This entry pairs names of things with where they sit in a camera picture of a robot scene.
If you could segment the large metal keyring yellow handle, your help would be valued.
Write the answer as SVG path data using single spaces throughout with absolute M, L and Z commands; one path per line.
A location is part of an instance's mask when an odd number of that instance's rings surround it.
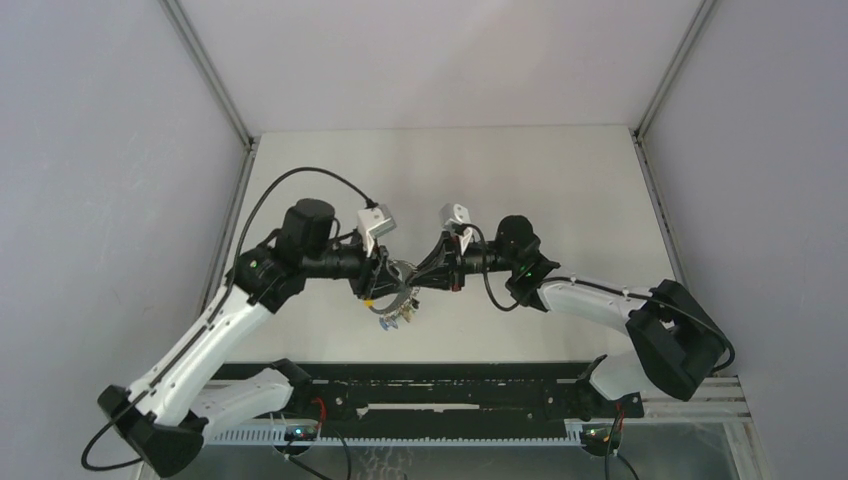
M 406 283 L 415 272 L 415 266 L 412 263 L 405 260 L 390 260 L 389 267 L 396 279 L 393 285 L 394 290 L 389 293 L 389 303 L 382 307 L 368 306 L 370 312 L 382 316 L 391 315 L 403 306 L 410 304 L 419 293 L 418 287 L 412 287 Z

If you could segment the blue tagged key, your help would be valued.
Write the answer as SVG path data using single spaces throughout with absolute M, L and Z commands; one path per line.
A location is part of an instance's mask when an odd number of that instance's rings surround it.
M 380 317 L 379 324 L 381 328 L 385 331 L 398 328 L 396 321 L 390 317 Z

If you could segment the yellow tagged key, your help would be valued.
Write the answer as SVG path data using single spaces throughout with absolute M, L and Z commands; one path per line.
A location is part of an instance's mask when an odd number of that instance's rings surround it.
M 414 316 L 414 311 L 409 308 L 402 309 L 400 311 L 400 316 L 405 320 L 406 323 L 410 323 Z

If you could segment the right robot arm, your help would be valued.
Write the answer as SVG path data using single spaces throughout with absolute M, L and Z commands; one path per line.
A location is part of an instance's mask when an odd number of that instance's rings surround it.
M 406 283 L 459 291 L 468 275 L 506 272 L 505 288 L 514 302 L 497 303 L 497 309 L 572 315 L 626 336 L 630 351 L 598 357 L 581 380 L 579 406 L 592 416 L 605 415 L 617 400 L 649 387 L 688 401 L 707 377 L 734 363 L 733 343 L 677 281 L 628 288 L 560 268 L 542 253 L 541 240 L 524 216 L 504 217 L 491 240 L 470 222 L 449 220 Z

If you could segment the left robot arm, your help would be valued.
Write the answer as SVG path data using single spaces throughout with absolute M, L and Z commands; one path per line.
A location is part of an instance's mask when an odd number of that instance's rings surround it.
M 396 226 L 386 206 L 369 203 L 343 243 L 331 235 L 334 207 L 301 199 L 281 227 L 234 259 L 212 303 L 147 373 L 128 387 L 108 386 L 98 404 L 110 427 L 159 477 L 185 470 L 219 434 L 254 417 L 305 414 L 313 394 L 309 374 L 282 359 L 229 386 L 206 384 L 235 346 L 271 319 L 310 279 L 348 280 L 362 299 L 385 264 L 378 238 Z

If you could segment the left circuit board green led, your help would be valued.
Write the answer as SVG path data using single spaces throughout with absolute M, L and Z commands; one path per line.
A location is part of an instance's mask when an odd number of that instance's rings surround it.
M 290 426 L 285 430 L 284 442 L 314 442 L 318 435 L 319 430 L 314 426 Z

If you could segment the circuit board green led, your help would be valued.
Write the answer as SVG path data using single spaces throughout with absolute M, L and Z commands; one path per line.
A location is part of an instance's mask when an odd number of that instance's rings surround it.
M 581 433 L 581 442 L 586 445 L 590 444 L 613 444 L 620 441 L 621 435 L 617 428 L 611 426 L 600 428 L 592 427 L 584 430 Z
M 319 430 L 314 426 L 290 426 L 285 430 L 284 442 L 314 442 L 318 435 Z

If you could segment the right circuit board green led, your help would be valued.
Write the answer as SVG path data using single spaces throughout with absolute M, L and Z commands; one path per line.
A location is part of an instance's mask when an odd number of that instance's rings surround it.
M 620 441 L 621 435 L 617 428 L 611 426 L 600 428 L 592 427 L 584 430 L 581 433 L 581 442 L 586 445 L 590 444 L 613 444 Z

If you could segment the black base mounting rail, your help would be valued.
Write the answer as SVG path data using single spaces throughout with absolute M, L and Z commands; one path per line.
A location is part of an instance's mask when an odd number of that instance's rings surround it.
M 475 430 L 499 424 L 606 422 L 645 414 L 639 394 L 606 400 L 582 383 L 587 362 L 307 363 L 278 414 L 344 431 Z

